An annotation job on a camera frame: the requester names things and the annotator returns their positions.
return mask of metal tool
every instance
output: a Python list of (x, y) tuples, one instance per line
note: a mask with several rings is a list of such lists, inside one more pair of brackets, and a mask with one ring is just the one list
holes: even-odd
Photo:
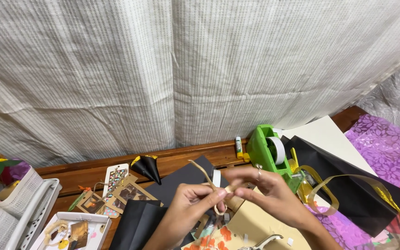
[(283, 239), (283, 236), (281, 236), (280, 234), (273, 234), (268, 236), (266, 239), (257, 244), (255, 247), (240, 247), (238, 250), (263, 250), (263, 247), (270, 241), (278, 239)]

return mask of striped fabric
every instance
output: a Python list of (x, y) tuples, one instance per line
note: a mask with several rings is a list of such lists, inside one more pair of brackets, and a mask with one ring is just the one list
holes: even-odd
[(0, 1), (0, 152), (35, 167), (293, 128), (400, 67), (400, 0)]

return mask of wooden table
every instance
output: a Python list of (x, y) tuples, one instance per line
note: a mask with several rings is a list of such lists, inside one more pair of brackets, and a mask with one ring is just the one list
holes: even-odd
[[(342, 132), (345, 132), (350, 129), (359, 119), (359, 116), (363, 114), (366, 114), (364, 110), (353, 106), (336, 114), (332, 117), (332, 120)], [(247, 139), (242, 139), (243, 150), (245, 150), (246, 143)], [(234, 147), (234, 140), (232, 140), (36, 169), (43, 179), (58, 178), (60, 184), (63, 186), (63, 189), (60, 191), (58, 199), (47, 218), (47, 223), (56, 212), (67, 211), (70, 204), (72, 204), (72, 202), (74, 202), (81, 194), (78, 185), (93, 188), (95, 183), (104, 181), (106, 169), (109, 166), (131, 163), (139, 155), (156, 155), (158, 156), (157, 166), (161, 178), (185, 166), (188, 163), (188, 160), (195, 160), (202, 155), (204, 155), (217, 169), (220, 170), (235, 166), (250, 166), (250, 164), (236, 158)], [(136, 183), (143, 188), (154, 183), (134, 171), (130, 172), (138, 177)], [(101, 196), (103, 193), (103, 187), (97, 189), (96, 193)], [(81, 210), (76, 207), (73, 212), (81, 212)], [(112, 225), (102, 247), (103, 250), (109, 249), (118, 222), (119, 218), (112, 219)]]

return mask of hand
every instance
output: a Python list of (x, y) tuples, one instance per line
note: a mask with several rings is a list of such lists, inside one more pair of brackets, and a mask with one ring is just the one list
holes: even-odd
[(234, 186), (246, 182), (256, 185), (263, 195), (242, 187), (237, 188), (234, 195), (258, 205), (286, 225), (307, 230), (307, 227), (315, 224), (313, 214), (300, 202), (278, 173), (260, 170), (259, 176), (258, 169), (247, 167), (227, 170), (223, 176)]
[(180, 245), (206, 211), (214, 205), (220, 212), (225, 210), (222, 200), (226, 195), (223, 188), (213, 191), (208, 185), (180, 184), (171, 205), (143, 250), (172, 249)]

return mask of orange flower print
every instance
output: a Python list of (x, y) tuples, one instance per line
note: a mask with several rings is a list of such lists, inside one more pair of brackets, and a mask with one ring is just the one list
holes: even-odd
[[(200, 240), (200, 246), (206, 247), (206, 243), (208, 242), (208, 239), (209, 239), (209, 235), (208, 235), (208, 236), (205, 236), (205, 237), (202, 237), (201, 240)], [(215, 241), (216, 241), (215, 239), (211, 239), (211, 240), (209, 241), (208, 247), (213, 247)]]
[(220, 228), (220, 233), (222, 234), (223, 239), (225, 241), (230, 241), (231, 240), (231, 231), (229, 231), (226, 226)]
[(228, 250), (228, 248), (225, 247), (225, 242), (223, 241), (220, 241), (217, 247), (219, 247), (219, 250)]
[(192, 244), (189, 247), (183, 248), (183, 250), (200, 250), (200, 247), (197, 246), (197, 245)]

